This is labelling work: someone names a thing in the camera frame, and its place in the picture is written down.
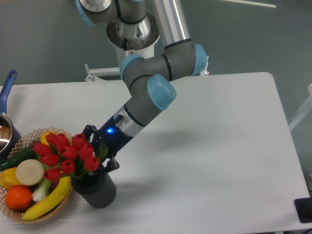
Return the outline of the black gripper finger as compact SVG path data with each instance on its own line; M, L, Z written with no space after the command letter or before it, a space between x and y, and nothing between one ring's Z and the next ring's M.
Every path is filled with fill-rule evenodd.
M109 159L106 166L104 166L103 164L100 165L100 167L96 170L96 174L107 174L117 169L119 169L119 163L116 161L115 157L112 157Z
M90 143L98 142L97 128L94 125L86 125L82 133Z

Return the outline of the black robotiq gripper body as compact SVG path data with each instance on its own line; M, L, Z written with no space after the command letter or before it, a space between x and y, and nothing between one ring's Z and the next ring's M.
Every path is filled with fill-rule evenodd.
M134 137L128 136L117 126L122 120L122 116L111 117L99 130L94 128L91 144L95 146L96 154L100 149L100 144L104 142L108 149L106 157L111 158L117 154Z

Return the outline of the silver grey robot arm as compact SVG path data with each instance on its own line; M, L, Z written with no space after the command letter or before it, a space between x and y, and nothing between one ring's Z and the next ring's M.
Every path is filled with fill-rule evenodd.
M176 98L173 80L204 73L206 52L191 40L181 2L154 0L154 13L146 11L144 0L78 0L77 9L88 25L107 22L107 36L123 50L120 77L131 98L99 129L88 125L97 152L108 147L96 174L119 167L117 152L143 130Z

